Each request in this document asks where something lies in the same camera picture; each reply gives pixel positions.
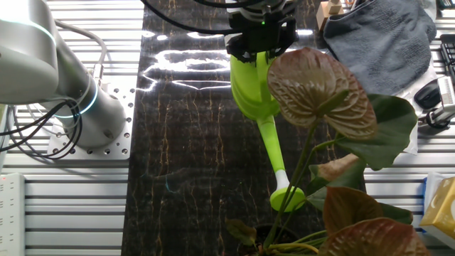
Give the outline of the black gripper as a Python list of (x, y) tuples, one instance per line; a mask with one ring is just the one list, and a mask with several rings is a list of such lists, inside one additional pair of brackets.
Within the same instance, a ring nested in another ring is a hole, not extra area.
[(268, 59), (274, 59), (298, 40), (295, 17), (282, 12), (267, 14), (262, 21), (230, 14), (229, 24), (240, 31), (225, 36), (227, 53), (252, 67), (257, 66), (258, 53), (266, 52)]

